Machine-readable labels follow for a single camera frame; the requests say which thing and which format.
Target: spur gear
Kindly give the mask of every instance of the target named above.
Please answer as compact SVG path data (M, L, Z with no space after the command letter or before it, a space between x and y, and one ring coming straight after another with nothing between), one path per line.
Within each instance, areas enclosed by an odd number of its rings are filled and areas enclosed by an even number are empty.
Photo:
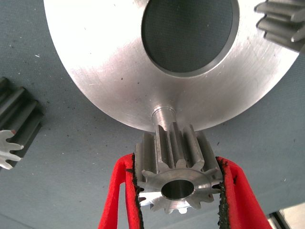
M25 155L40 128L38 102L24 88L12 90L0 78L0 168L12 169Z
M135 149L135 175L141 206L161 208L171 214L201 208L213 202L223 175L202 131L187 126L181 132L176 122L168 131L156 126L155 135L145 133Z
M265 38L297 52L305 52L305 1L268 0L255 8L264 13L257 27Z

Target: gray fabric surface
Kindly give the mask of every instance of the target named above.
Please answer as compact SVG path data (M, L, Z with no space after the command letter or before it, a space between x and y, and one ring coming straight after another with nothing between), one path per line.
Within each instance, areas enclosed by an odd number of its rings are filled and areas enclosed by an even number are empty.
M45 112L25 158L0 171L0 228L96 228L112 167L133 152L142 131L108 117L71 81L41 0L0 0L0 11L0 76L25 86ZM256 105L205 131L216 155L244 168L266 213L305 201L304 74L303 55ZM121 197L119 228L125 229ZM217 200L202 206L169 216L143 208L145 228L218 228Z

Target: brushed metal surface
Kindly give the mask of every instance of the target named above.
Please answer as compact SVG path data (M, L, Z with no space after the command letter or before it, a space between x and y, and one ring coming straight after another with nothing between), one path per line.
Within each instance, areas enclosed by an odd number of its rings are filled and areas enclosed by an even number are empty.
M129 126L154 131L152 113L169 107L177 122L209 128L245 111L270 91L298 56L263 39L261 0L232 0L233 25L222 52L191 73L156 66L141 37L148 0L44 0L51 36L73 81L98 108Z

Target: gear tooth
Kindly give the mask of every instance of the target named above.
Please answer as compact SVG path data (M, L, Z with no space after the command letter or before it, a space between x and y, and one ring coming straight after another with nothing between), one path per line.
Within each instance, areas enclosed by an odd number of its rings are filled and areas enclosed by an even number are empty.
M189 203L189 205L190 205L192 208L197 209L197 210L201 209L201 204L200 204L200 202L196 202L196 201L194 201L192 198L189 198L189 199L187 200L187 202Z
M193 165L192 169L201 171L203 167L204 167L204 161L198 161Z
M205 171L204 174L206 176L212 176L212 175L216 174L218 171L219 171L218 168L211 168L211 169Z
M212 188L211 193L212 193L212 194L218 194L218 193L220 193L220 189L218 189L218 188Z
M153 204L151 205L151 211L157 211L160 210L162 207L159 206L158 204Z
M166 214L170 215L170 214L172 214L174 209L173 208L165 208L164 211L165 211Z
M219 185L221 182L223 182L222 179L215 179L215 180L212 181L212 186Z
M164 163L164 162L158 163L158 173L165 172L169 169L170 168L168 167L168 165L166 163Z
M176 168L186 168L186 161L184 159L179 159L176 163Z
M146 182L143 181L137 181L137 186L139 186L140 188L145 189L146 187Z
M185 214L187 213L187 208L179 208L178 211L180 214Z
M186 140L189 150L189 167L196 170L201 170L204 166L204 158L192 125L186 126L183 129L183 137Z
M148 199L146 199L145 197L139 197L138 201L140 203L140 206L147 206L152 204Z
M6 157L6 160L11 160L11 161L20 161L21 160L21 157L11 154L11 153L6 154L5 157Z
M13 166L11 166L9 163L7 163L5 161L5 159L2 159L1 157L0 157L0 167L7 169L7 170L10 170L13 168Z
M151 178L154 178L156 176L156 174L154 174L153 172L151 171L146 171L146 170L143 170L142 171L142 175L144 177L146 177L147 180L151 179Z

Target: red clamp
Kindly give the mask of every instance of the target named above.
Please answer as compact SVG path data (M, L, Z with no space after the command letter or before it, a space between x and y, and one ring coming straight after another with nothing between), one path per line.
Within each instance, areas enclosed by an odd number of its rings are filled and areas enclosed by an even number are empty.
M120 158L114 166L104 211L98 229L116 229L120 184L126 184L126 208L130 229L143 229L142 214L134 184L133 154ZM272 229L260 208L243 170L234 162L217 157L224 175L221 184L221 229Z

